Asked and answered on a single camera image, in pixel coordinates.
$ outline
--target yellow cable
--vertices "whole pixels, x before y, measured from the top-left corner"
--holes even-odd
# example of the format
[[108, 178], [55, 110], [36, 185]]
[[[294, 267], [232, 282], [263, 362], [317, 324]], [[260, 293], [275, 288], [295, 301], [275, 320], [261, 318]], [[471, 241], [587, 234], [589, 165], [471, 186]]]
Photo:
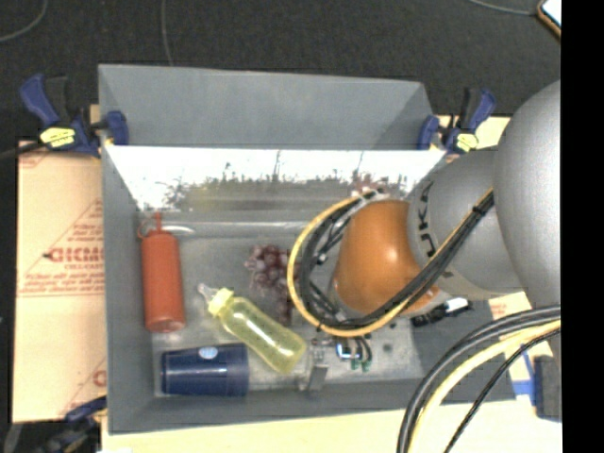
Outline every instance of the yellow cable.
[[424, 408], [420, 411], [419, 416], [415, 422], [412, 435], [410, 437], [410, 447], [408, 453], [413, 451], [420, 451], [419, 438], [425, 428], [426, 418], [429, 414], [434, 411], [445, 399], [448, 393], [460, 382], [465, 376], [474, 371], [477, 367], [486, 361], [491, 360], [495, 356], [505, 352], [511, 346], [518, 348], [521, 344], [526, 344], [532, 339], [543, 336], [548, 332], [560, 328], [561, 321], [554, 320], [548, 324], [538, 327], [531, 327], [525, 330], [520, 330], [499, 343], [493, 344], [486, 349], [479, 351], [474, 356], [470, 357], [460, 366], [458, 366], [445, 380], [434, 390], [432, 395], [429, 397]]
[[[487, 191], [487, 193], [484, 194], [482, 196], [482, 198], [480, 198], [480, 201], [482, 201], [492, 191], [493, 191], [493, 188], [490, 188]], [[358, 336], [362, 336], [365, 334], [369, 334], [370, 332], [373, 332], [374, 330], [377, 330], [380, 327], [384, 327], [391, 320], [393, 320], [407, 306], [409, 301], [411, 301], [416, 296], [416, 294], [410, 295], [405, 300], [403, 300], [400, 304], [398, 304], [396, 307], [393, 307], [392, 309], [390, 309], [388, 312], [386, 312], [384, 315], [382, 315], [379, 319], [377, 319], [375, 322], [371, 323], [370, 325], [364, 326], [364, 327], [359, 327], [359, 328], [354, 328], [354, 329], [339, 329], [336, 327], [330, 327], [330, 326], [326, 326], [325, 324], [321, 324], [321, 322], [314, 315], [312, 315], [304, 306], [304, 303], [300, 299], [298, 292], [295, 289], [295, 285], [294, 285], [294, 266], [295, 266], [295, 261], [297, 259], [298, 252], [299, 252], [300, 248], [302, 247], [302, 244], [304, 243], [304, 241], [306, 241], [308, 236], [318, 226], [320, 226], [332, 213], [339, 210], [340, 208], [345, 207], [346, 205], [349, 205], [350, 203], [352, 203], [358, 199], [359, 198], [357, 196], [352, 196], [352, 197], [346, 198], [345, 200], [342, 200], [341, 202], [336, 203], [335, 205], [332, 205], [328, 209], [322, 211], [317, 216], [315, 216], [309, 222], [309, 224], [302, 230], [300, 235], [298, 235], [298, 238], [296, 239], [294, 246], [292, 247], [292, 253], [290, 255], [290, 259], [287, 264], [287, 286], [290, 291], [290, 297], [292, 298], [292, 302], [294, 302], [295, 307], [298, 309], [300, 314], [307, 321], [309, 321], [313, 326], [319, 327], [321, 330], [323, 330], [327, 334], [331, 334], [331, 335], [337, 336], [337, 337], [348, 337], [348, 338], [358, 337]], [[434, 257], [438, 256], [440, 251], [450, 242], [454, 233], [457, 232], [457, 230], [461, 227], [461, 223], [465, 222], [465, 219], [471, 213], [472, 213], [472, 211], [470, 210], [467, 213], [466, 217], [464, 217], [464, 219], [461, 220], [460, 224], [449, 234], [449, 236], [446, 238], [446, 240], [441, 244], [441, 246], [439, 246], [436, 253], [428, 261], [428, 264], [432, 261], [432, 259]]]

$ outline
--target cable bundle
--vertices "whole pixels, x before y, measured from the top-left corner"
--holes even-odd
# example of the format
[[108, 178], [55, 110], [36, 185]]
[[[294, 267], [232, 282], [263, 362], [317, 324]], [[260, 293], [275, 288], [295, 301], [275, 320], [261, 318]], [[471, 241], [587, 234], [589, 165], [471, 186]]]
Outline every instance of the cable bundle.
[[[310, 221], [292, 248], [287, 269], [287, 283], [292, 301], [306, 320], [334, 336], [357, 337], [368, 334], [383, 327], [412, 305], [434, 284], [453, 260], [470, 232], [495, 202], [491, 189], [449, 234], [424, 269], [392, 299], [361, 318], [342, 318], [339, 308], [310, 280], [310, 274], [314, 267], [323, 261], [323, 256], [327, 251], [342, 238], [344, 228], [351, 218], [351, 212], [376, 194], [376, 192], [370, 192], [361, 197], [347, 198], [323, 211]], [[326, 235], [325, 243], [317, 251], [318, 244]], [[299, 265], [298, 289], [296, 289], [294, 267], [304, 243], [306, 243], [306, 247]]]
[[[515, 352], [495, 372], [466, 414], [446, 447], [445, 452], [448, 453], [496, 381], [525, 350], [559, 334], [561, 319], [561, 306], [527, 310], [493, 321], [461, 339], [428, 372], [415, 391], [405, 411], [397, 451], [419, 451], [419, 437], [425, 428], [426, 418], [440, 405], [451, 389], [484, 362], [515, 347]], [[460, 359], [463, 359], [463, 362], [443, 377], [443, 373]]]

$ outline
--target yellow plastic bottle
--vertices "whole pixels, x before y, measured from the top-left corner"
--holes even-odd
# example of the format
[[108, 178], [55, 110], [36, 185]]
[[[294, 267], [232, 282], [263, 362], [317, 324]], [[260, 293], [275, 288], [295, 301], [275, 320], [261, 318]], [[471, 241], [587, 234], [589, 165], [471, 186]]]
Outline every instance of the yellow plastic bottle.
[[208, 311], [223, 327], [246, 343], [273, 369], [288, 374], [306, 350], [306, 341], [230, 289], [215, 290], [205, 285], [199, 292], [208, 300]]

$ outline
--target cardboard sheet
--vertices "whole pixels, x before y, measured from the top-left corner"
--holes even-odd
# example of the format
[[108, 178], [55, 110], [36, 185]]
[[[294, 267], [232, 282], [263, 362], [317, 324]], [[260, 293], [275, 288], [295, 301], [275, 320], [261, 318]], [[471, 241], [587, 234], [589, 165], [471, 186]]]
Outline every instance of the cardboard sheet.
[[60, 419], [107, 385], [101, 166], [19, 159], [13, 421]]

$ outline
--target gray box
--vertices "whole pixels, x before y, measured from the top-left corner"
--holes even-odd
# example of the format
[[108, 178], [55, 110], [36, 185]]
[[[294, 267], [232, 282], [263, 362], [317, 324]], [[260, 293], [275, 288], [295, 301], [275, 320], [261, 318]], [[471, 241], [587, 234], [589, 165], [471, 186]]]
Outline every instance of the gray box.
[[[431, 114], [425, 89], [417, 82], [132, 65], [102, 65], [98, 74], [101, 113], [123, 112], [133, 145], [413, 149]], [[413, 330], [409, 321], [399, 319], [397, 328], [380, 332], [383, 341], [395, 341], [400, 350], [396, 375], [381, 376], [377, 369], [362, 382], [327, 382], [320, 394], [283, 387], [251, 391], [245, 398], [164, 396], [157, 391], [161, 340], [143, 326], [136, 239], [141, 211], [107, 152], [103, 199], [111, 433], [400, 409], [447, 348], [491, 318], [488, 306], [476, 304], [463, 319], [438, 327]], [[299, 210], [296, 219], [304, 212], [308, 215], [302, 218], [310, 219], [319, 210]], [[227, 242], [233, 246], [232, 238]], [[199, 300], [192, 259], [202, 260], [203, 250], [220, 259], [221, 249], [227, 252], [220, 243], [184, 247], [189, 304]], [[202, 324], [197, 320], [202, 317], [192, 324]], [[192, 340], [183, 337], [178, 345], [203, 345]], [[379, 337], [375, 342], [381, 344]], [[481, 373], [488, 377], [495, 368], [487, 365]], [[479, 387], [472, 382], [456, 388], [452, 397], [473, 400]], [[479, 377], [476, 383], [481, 384]], [[495, 388], [490, 397], [510, 397], [510, 389]]]

